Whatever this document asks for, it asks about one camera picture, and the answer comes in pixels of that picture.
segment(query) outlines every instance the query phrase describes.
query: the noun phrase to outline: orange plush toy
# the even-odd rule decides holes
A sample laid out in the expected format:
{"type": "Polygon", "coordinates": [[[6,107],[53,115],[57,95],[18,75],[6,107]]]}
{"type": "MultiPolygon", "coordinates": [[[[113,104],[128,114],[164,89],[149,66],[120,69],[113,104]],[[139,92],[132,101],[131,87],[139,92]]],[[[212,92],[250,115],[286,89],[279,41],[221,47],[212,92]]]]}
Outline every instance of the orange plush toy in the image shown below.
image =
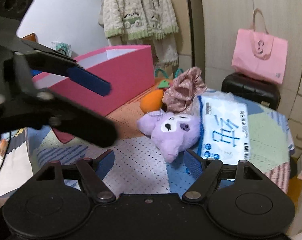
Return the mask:
{"type": "Polygon", "coordinates": [[[145,95],[140,101],[140,108],[143,113],[160,110],[162,107],[163,90],[157,89],[145,95]]]}

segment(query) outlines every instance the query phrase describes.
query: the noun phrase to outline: green bag handle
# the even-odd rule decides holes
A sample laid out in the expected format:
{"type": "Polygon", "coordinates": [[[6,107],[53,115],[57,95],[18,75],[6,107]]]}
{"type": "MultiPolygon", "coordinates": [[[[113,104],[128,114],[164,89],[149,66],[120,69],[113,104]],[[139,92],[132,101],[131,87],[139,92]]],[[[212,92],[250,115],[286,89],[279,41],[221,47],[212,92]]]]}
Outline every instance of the green bag handle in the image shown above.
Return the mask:
{"type": "Polygon", "coordinates": [[[169,79],[169,77],[168,77],[168,75],[166,74],[166,72],[165,72],[163,69],[161,69],[161,68],[157,68],[157,69],[154,71],[154,76],[155,76],[155,77],[158,77],[158,73],[159,73],[159,72],[161,72],[161,73],[163,74],[164,78],[169,79]]]}
{"type": "MultiPolygon", "coordinates": [[[[158,73],[159,73],[159,72],[161,72],[161,73],[163,74],[164,78],[167,78],[167,79],[169,78],[168,75],[167,75],[167,73],[166,73],[163,69],[161,69],[161,68],[157,68],[157,69],[154,71],[154,76],[155,76],[155,77],[158,77],[158,73]]],[[[181,72],[181,73],[184,72],[182,68],[178,68],[178,69],[177,69],[177,71],[175,72],[174,78],[177,78],[177,77],[179,76],[180,72],[181,72]]]]}
{"type": "Polygon", "coordinates": [[[178,69],[177,69],[177,71],[175,72],[174,78],[177,78],[177,77],[179,76],[180,72],[181,72],[181,73],[184,72],[182,68],[178,68],[178,69]]]}

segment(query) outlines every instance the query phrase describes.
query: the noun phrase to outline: pink box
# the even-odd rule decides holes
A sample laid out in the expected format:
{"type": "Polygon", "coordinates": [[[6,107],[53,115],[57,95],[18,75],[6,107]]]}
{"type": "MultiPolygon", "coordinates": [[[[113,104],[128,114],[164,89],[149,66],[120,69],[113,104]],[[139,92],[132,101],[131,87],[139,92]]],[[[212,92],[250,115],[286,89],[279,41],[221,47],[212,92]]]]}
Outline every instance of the pink box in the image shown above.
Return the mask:
{"type": "MultiPolygon", "coordinates": [[[[87,71],[111,83],[111,92],[102,97],[64,76],[42,72],[33,77],[37,88],[69,98],[94,112],[106,116],[154,85],[151,47],[119,45],[98,49],[75,58],[87,71]]],[[[62,141],[73,136],[56,132],[62,141]]]]}

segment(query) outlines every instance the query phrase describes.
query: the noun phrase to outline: white wall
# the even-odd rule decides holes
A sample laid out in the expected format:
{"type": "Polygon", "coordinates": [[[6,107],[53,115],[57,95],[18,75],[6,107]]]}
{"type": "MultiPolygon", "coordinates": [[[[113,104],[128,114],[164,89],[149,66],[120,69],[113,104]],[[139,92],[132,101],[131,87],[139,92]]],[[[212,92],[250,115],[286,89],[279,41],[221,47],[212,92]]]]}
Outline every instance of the white wall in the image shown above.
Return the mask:
{"type": "Polygon", "coordinates": [[[73,57],[108,46],[98,24],[101,0],[33,0],[17,35],[35,33],[38,42],[70,44],[73,57]]]}

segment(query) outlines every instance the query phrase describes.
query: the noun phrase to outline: black cable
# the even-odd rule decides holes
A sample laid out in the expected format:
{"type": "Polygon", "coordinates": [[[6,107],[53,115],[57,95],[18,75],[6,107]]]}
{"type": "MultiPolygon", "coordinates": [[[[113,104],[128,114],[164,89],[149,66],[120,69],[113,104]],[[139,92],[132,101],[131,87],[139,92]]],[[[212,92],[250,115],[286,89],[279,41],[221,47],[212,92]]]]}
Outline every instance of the black cable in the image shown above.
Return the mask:
{"type": "Polygon", "coordinates": [[[5,159],[6,159],[6,156],[7,156],[7,151],[9,149],[10,141],[11,141],[11,131],[9,132],[9,141],[8,141],[8,145],[7,145],[7,148],[6,148],[5,155],[3,156],[2,163],[0,165],[0,171],[1,171],[2,167],[3,167],[3,164],[5,163],[5,159]]]}

